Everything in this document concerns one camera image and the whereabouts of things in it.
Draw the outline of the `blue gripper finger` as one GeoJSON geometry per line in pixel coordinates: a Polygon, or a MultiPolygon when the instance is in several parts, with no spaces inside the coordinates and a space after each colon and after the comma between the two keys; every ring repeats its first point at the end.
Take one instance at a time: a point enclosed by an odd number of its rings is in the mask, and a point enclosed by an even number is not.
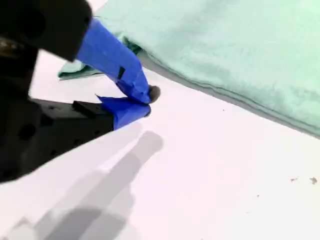
{"type": "Polygon", "coordinates": [[[140,60],[93,17],[85,0],[1,1],[1,77],[27,91],[39,50],[99,70],[137,102],[151,104],[160,95],[140,60]]]}
{"type": "Polygon", "coordinates": [[[148,116],[151,107],[128,97],[99,97],[99,103],[40,101],[37,159],[46,163],[74,148],[148,116]]]}

